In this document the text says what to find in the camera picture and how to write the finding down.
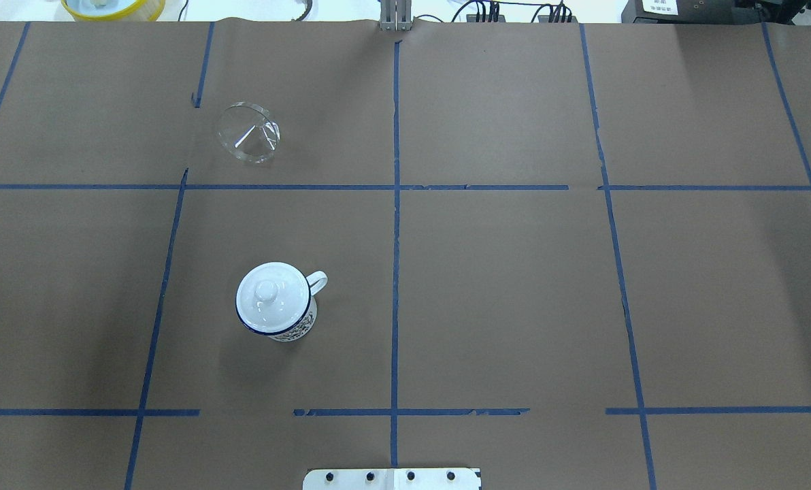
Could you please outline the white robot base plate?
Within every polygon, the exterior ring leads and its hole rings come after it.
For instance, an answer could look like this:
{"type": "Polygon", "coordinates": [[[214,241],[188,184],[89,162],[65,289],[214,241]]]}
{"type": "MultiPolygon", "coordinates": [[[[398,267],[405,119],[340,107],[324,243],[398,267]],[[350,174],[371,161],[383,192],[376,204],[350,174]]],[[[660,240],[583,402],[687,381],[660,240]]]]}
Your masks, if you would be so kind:
{"type": "Polygon", "coordinates": [[[473,468],[316,469],[307,472],[303,489],[481,489],[473,468]]]}

